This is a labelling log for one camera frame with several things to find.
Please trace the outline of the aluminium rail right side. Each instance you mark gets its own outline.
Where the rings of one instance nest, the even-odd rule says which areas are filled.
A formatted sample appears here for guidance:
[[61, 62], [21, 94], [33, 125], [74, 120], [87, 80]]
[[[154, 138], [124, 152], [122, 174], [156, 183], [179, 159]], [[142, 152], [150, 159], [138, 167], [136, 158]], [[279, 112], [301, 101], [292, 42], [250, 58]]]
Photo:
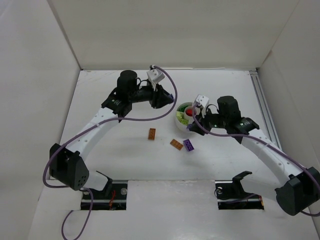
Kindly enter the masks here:
[[265, 125], [266, 134], [269, 137], [269, 139], [280, 149], [282, 150], [282, 146], [280, 143], [280, 139], [278, 137], [275, 124], [261, 85], [261, 81], [258, 75], [257, 70], [250, 70], [249, 76], [251, 78], [253, 88], [256, 94], [256, 98], [258, 101], [258, 105], [262, 114], [262, 119]]

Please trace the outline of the red 2x4 brick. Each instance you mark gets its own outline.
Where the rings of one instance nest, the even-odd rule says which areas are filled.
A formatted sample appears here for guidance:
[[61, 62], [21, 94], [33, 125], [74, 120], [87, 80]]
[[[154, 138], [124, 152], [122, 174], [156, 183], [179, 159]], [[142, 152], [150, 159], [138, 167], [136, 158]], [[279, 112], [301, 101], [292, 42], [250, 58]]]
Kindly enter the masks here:
[[188, 117], [192, 117], [193, 115], [196, 116], [197, 115], [197, 110], [193, 109], [192, 107], [187, 107], [184, 110], [184, 113], [188, 116]]

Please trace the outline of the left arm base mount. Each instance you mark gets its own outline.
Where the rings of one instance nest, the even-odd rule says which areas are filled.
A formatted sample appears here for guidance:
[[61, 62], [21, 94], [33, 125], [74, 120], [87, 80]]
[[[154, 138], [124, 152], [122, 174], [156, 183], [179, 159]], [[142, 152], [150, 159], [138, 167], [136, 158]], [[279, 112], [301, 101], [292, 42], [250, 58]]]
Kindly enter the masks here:
[[127, 209], [128, 180], [112, 180], [103, 190], [90, 189], [93, 196], [92, 211], [125, 211]]

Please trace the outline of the pale yellow small brick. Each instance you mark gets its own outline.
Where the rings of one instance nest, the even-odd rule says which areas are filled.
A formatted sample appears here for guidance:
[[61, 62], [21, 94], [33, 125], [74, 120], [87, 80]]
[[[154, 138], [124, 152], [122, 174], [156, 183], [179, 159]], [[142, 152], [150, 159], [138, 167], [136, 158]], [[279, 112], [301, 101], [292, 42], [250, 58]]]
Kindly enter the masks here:
[[179, 112], [179, 111], [176, 112], [176, 118], [178, 120], [182, 120], [183, 117], [184, 117], [184, 113], [183, 112]]

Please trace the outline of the orange 2x4 brick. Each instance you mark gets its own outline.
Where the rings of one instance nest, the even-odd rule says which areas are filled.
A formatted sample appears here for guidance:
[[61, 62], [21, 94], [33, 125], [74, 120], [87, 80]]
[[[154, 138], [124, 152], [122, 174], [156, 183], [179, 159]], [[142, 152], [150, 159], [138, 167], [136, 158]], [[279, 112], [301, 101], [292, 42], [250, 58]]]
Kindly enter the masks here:
[[176, 139], [172, 139], [170, 142], [170, 145], [172, 145], [174, 148], [176, 148], [179, 151], [184, 147], [184, 145], [178, 142]]
[[150, 128], [148, 132], [148, 140], [155, 140], [156, 136], [156, 129], [155, 128]]

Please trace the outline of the lavender slope brick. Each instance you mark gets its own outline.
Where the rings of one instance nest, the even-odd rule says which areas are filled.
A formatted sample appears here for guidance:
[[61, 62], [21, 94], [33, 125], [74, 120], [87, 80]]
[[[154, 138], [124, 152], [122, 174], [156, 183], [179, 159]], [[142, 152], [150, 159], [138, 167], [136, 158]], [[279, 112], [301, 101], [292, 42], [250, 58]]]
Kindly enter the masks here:
[[172, 94], [170, 94], [169, 97], [170, 97], [170, 99], [171, 99], [171, 102], [173, 103], [174, 100], [175, 100], [174, 96], [173, 96]]

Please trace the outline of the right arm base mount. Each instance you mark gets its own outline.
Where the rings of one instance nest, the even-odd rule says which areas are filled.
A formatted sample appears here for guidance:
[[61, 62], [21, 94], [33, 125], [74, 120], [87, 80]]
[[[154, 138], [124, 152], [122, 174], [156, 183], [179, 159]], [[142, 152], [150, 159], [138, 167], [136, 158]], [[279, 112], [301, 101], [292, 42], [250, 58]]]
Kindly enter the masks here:
[[217, 198], [219, 210], [264, 210], [262, 197], [255, 193], [245, 192], [241, 180], [251, 175], [250, 171], [243, 171], [232, 180], [215, 180], [214, 195]]

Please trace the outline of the lime green 2x4 brick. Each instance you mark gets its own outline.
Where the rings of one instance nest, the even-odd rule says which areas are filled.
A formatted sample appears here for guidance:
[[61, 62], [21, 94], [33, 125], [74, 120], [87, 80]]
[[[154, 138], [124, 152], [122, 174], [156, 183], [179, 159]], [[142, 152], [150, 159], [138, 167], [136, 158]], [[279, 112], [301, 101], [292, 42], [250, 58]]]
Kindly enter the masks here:
[[188, 126], [189, 121], [188, 121], [188, 120], [185, 120], [185, 119], [182, 119], [182, 120], [180, 121], [180, 123], [181, 123], [182, 125]]

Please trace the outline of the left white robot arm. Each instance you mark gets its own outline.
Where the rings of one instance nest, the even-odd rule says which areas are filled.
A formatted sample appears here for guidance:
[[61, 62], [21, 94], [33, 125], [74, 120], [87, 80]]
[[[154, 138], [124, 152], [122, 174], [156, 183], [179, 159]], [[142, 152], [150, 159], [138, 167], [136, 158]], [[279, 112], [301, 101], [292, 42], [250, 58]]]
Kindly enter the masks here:
[[44, 174], [58, 180], [61, 188], [74, 191], [98, 192], [107, 197], [112, 188], [113, 180], [107, 175], [90, 171], [85, 163], [89, 153], [106, 135], [121, 121], [135, 121], [128, 117], [133, 104], [149, 102], [153, 109], [171, 105], [174, 110], [178, 94], [167, 92], [159, 83], [164, 78], [171, 80], [162, 68], [152, 65], [147, 71], [145, 85], [133, 70], [123, 70], [106, 100], [101, 104], [94, 117], [73, 138], [64, 144], [55, 143], [49, 151], [49, 161]]

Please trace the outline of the purple 2x4 brick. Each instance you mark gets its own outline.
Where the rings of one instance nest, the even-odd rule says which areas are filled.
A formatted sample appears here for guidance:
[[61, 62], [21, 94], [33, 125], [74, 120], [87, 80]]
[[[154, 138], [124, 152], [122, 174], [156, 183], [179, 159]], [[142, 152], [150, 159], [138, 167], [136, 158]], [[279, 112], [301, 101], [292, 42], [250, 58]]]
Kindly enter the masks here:
[[183, 145], [184, 145], [184, 147], [186, 148], [186, 150], [187, 150], [188, 152], [193, 151], [193, 150], [195, 149], [189, 139], [184, 140], [184, 141], [183, 141]]

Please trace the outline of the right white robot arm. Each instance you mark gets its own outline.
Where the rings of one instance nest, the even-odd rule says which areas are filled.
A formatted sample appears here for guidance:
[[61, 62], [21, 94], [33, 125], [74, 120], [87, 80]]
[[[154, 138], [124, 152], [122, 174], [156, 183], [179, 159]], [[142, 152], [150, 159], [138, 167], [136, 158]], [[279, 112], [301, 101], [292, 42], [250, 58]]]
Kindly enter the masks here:
[[216, 136], [211, 131], [213, 128], [224, 129], [224, 137], [234, 138], [271, 170], [277, 182], [273, 186], [248, 183], [246, 187], [250, 194], [276, 201], [291, 216], [304, 213], [306, 208], [319, 201], [320, 173], [316, 168], [304, 167], [273, 144], [255, 121], [241, 115], [233, 96], [222, 96], [217, 104], [217, 112], [212, 113], [209, 98], [199, 94], [192, 104], [193, 123], [188, 129], [202, 136]]

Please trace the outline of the white round divided container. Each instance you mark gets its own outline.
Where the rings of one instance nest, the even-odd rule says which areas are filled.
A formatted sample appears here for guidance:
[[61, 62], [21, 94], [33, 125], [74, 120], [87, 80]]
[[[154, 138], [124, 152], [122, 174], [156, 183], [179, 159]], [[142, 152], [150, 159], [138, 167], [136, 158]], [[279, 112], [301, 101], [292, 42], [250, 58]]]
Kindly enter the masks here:
[[177, 109], [179, 107], [182, 107], [182, 106], [188, 106], [188, 108], [192, 108], [192, 104], [193, 104], [192, 102], [181, 103], [180, 105], [178, 105], [178, 107], [176, 108], [176, 111], [175, 111], [175, 119], [174, 119], [174, 121], [175, 121], [176, 127], [180, 130], [180, 132], [182, 132], [184, 134], [188, 134], [188, 135], [195, 135], [196, 134], [195, 132], [189, 131], [189, 128], [188, 128], [188, 126], [193, 123], [193, 118], [190, 117], [190, 116], [187, 116], [185, 114], [185, 112], [183, 112], [183, 119], [188, 121], [188, 126], [185, 126], [185, 125], [180, 123], [181, 120], [177, 119], [176, 112], [177, 112]]

